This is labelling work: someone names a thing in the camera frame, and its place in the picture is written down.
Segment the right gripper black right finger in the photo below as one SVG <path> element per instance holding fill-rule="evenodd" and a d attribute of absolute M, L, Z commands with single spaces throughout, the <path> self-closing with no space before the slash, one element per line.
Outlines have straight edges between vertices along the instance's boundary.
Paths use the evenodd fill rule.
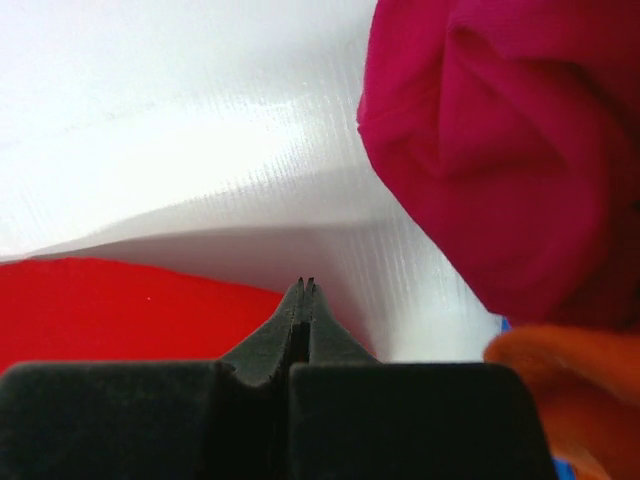
<path fill-rule="evenodd" d="M 485 363 L 383 363 L 306 285 L 289 373 L 293 479 L 551 479 L 532 397 Z"/>

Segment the red t shirt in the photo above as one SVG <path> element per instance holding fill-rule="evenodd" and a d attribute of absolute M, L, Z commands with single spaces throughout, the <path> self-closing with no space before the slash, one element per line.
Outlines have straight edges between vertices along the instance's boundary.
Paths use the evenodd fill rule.
<path fill-rule="evenodd" d="M 219 358 L 283 296 L 158 267 L 95 258 L 1 267 L 1 375 L 25 364 Z"/>

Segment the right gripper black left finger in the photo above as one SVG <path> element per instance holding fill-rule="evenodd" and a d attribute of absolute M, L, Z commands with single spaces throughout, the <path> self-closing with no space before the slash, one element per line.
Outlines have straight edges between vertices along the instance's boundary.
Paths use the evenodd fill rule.
<path fill-rule="evenodd" d="M 5 479 L 283 479 L 305 285 L 216 360 L 23 363 L 1 378 Z"/>

